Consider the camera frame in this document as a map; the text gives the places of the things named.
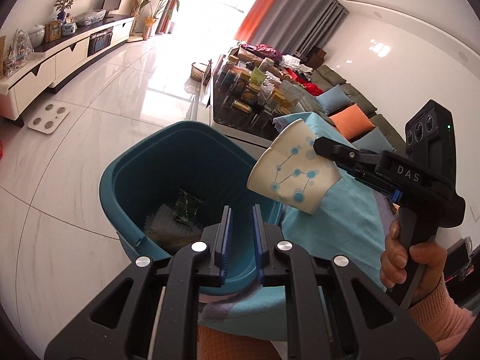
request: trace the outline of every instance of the human hand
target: human hand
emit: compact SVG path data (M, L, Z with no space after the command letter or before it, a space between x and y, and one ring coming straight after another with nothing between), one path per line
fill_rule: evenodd
M405 283L407 279L405 266L409 256L398 241L400 231L400 224L396 219L390 225L390 232L385 237L385 251L380 256L380 280L387 288ZM438 286L447 260L447 250L431 241L410 247L410 256L414 262L427 266L413 294L412 303L416 303L428 297Z

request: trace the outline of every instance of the red cloth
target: red cloth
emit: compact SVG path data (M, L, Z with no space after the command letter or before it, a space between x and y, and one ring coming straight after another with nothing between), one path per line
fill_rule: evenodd
M316 84L313 84L311 82L304 84L303 87L309 94L315 97L320 96L323 93L322 89L320 89Z
M295 73L292 69L289 67L284 67L285 71L289 74L291 78L293 78L297 83L303 85L303 84L308 84L308 81L304 80L303 78L299 77L297 73Z

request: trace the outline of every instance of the tv stand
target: tv stand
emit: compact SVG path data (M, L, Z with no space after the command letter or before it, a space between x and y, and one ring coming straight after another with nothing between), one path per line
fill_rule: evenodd
M33 59L11 77L0 79L0 116L22 123L21 114L27 105L45 89L58 92L79 72L87 68L129 38L132 16L113 15L72 35L35 47ZM112 28L110 46L88 55L90 35Z

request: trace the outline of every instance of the orange curtain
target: orange curtain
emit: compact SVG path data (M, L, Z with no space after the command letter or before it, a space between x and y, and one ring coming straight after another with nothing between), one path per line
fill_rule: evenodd
M167 32L170 19L167 15L169 10L175 10L177 6L177 0L169 0L166 4L166 8L163 11L162 17L160 17L160 23L158 24L157 34Z
M238 29L235 39L248 43L274 2L275 0L256 0Z

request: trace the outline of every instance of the orange cushion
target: orange cushion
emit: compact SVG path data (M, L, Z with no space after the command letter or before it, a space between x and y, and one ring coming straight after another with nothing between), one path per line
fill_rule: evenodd
M340 134L348 140L357 138L375 128L373 123L356 104L351 105L336 115L330 116L330 118L337 126Z

